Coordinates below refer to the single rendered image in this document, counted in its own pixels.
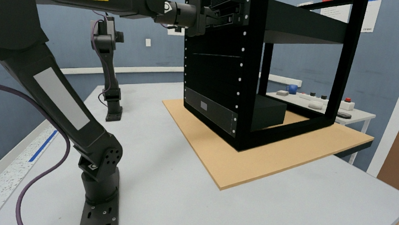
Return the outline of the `tan flat board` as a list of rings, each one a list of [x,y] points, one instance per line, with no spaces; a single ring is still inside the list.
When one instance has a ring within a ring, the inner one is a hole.
[[[374,140],[334,123],[320,129],[236,151],[184,107],[184,99],[162,103],[220,191],[271,176]]]

